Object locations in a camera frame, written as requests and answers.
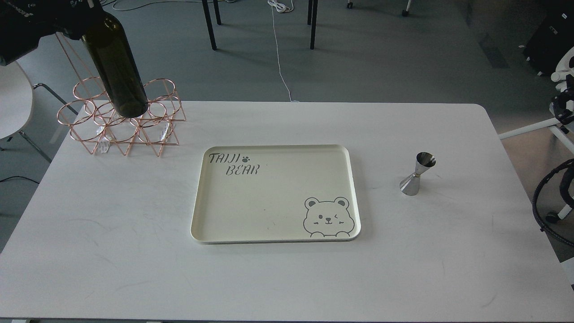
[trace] dark green glass bottle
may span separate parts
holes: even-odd
[[[110,13],[82,37],[114,108],[122,117],[136,118],[148,110],[148,99],[122,24]]]

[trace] office chair wheel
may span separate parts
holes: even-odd
[[[548,214],[546,215],[546,221],[548,221],[552,224],[558,223],[558,221],[560,221],[560,218],[558,217],[558,213],[556,213],[554,211],[548,212]]]

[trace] stainless steel jigger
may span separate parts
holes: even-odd
[[[428,152],[420,152],[417,154],[417,164],[414,167],[414,173],[410,174],[407,178],[401,181],[401,192],[409,196],[418,194],[418,189],[421,186],[422,173],[429,170],[436,164],[435,157]]]

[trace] serving tray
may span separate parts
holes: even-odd
[[[360,232],[341,145],[213,147],[191,223],[201,243],[348,241]]]

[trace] rose gold wire rack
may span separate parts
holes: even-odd
[[[159,157],[166,146],[179,145],[175,122],[185,121],[185,112],[173,81],[155,79],[143,87],[148,96],[155,98],[148,98],[146,113],[126,118],[115,111],[99,77],[83,79],[73,87],[77,100],[62,106],[57,120],[69,127],[70,137],[91,155],[107,153],[115,146],[127,156],[133,146],[145,145]],[[80,111],[75,120],[69,120],[63,113],[69,106]]]

